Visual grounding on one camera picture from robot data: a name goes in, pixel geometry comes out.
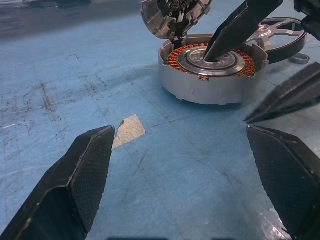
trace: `textured rubber pad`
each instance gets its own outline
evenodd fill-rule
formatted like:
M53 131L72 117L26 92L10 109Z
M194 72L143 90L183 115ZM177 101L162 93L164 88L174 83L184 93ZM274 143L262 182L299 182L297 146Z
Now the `textured rubber pad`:
M106 186L115 129L78 136L42 177L0 240L82 240Z
M247 136L264 189L292 239L319 228L319 158L278 130L250 126Z

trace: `scratch mark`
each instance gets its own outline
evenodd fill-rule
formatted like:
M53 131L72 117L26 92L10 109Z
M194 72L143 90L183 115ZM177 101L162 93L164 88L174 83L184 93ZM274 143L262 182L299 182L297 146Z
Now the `scratch mark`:
M158 127L158 126L160 126L160 125L162 125L162 124L156 124L156 125L153 125L153 126L152 126L152 128L154 128L154 127Z
M24 168L24 169L21 169L21 170L17 170L17 171L10 172L10 173L5 174L5 175L0 175L0 178L9 177L9 176L11 176L11 175L18 174L18 173L21 173L21 172L27 172L27 171L30 171L30 170L49 169L51 166L52 166L52 165L43 165L43 166L27 167L27 168Z
M22 175L18 175L16 179L14 179L12 182L8 183L5 188L10 189L11 185L16 184L18 182L19 179L21 179Z
M9 126L5 126L5 127L3 127L2 129L11 128L11 127L13 127L14 125L16 125L16 124L14 123L14 124L11 124L11 125L9 125Z
M200 160L198 160L198 159L196 159L196 161L197 161L198 163L204 165L204 166L207 166L207 165L205 165L202 161L200 161Z
M127 195L128 195L129 190L130 190L130 186L126 189L125 194L124 194L124 197L123 197L122 200L121 200L121 203L123 203L123 202L125 201L125 199L127 198Z
M96 79L98 79L98 81L100 81L104 85L105 88L107 88L108 85L102 80L101 77L98 76L98 74L96 74L95 77Z
M142 164L143 160L145 159L145 156L146 156L146 154L147 154L147 152L148 152L148 149L149 149L149 148L147 148L147 150L144 152L144 154L143 154L142 158L140 159L139 165L138 165L138 167L136 168L136 170L135 170L135 173L134 173L134 174L136 174L136 173L139 171L140 166L141 166L141 164Z
M67 127L65 126L61 131L59 131L59 134L62 134L63 132L65 132L67 130Z
M43 102L44 102L45 109L47 109L51 113L54 113L56 111L56 109L54 108L54 105L51 103L51 101L48 97L48 93L45 88L45 84L43 82L40 84L40 89L42 90L42 93L44 95Z
M306 49L315 49L315 48L320 48L320 46L309 46L309 47L306 47Z
M88 93L91 95L91 97L94 97L94 96L96 96L96 95L100 95L101 98L104 98L104 97L100 94L100 92L99 92L98 88L96 87L96 85L94 85L92 82L89 82L89 81L88 81L88 76L87 76L87 75L85 75L85 76L83 76L83 77L81 77L81 78L85 81L84 87L86 88L86 90L88 91Z
M77 54L69 55L69 56L67 56L67 57L66 57L66 59L67 59L67 60L69 60L69 57L72 57L72 56L75 56L75 57L76 57L76 59L78 59L78 60L80 59L80 57L78 57L78 55L77 55Z

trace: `metal ring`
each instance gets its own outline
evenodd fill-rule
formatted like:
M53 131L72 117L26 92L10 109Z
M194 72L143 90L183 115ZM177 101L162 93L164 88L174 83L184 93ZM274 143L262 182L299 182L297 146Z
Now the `metal ring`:
M292 24L293 29L282 29L286 25ZM298 37L291 43L281 47L271 47L269 38L276 35L287 35ZM261 22L260 28L248 40L247 43L256 41L257 45L265 46L268 54L269 64L281 62L299 53L306 44L307 32L303 29L301 21L291 17L266 18Z
M298 53L292 57L289 58L289 60L295 64L307 64L310 61L310 57L308 55Z
M234 51L231 51L230 53L226 54L227 57L232 57L230 58L231 61L234 60L234 62L231 62L230 64L229 62L224 61L225 56L222 56L221 62L217 62L217 64L210 63L212 67L204 67L205 64L194 64L192 61L190 61L190 55L192 53L198 52L197 57L199 58L201 54L202 56L204 55L206 49L206 46L196 46L193 48L187 48L178 55L177 62L182 68L184 68L188 72L208 77L225 77L235 75L239 73L241 70L243 70L246 66L244 58Z

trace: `spoked wheel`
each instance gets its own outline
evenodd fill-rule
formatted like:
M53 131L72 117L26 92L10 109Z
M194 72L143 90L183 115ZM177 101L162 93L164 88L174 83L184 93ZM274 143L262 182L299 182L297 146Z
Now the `spoked wheel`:
M292 41L276 47L270 39L279 35L292 37ZM299 53L304 48L306 40L307 32L303 29L299 19L272 17L263 20L259 29L246 42L256 42L268 54L269 63L273 64Z

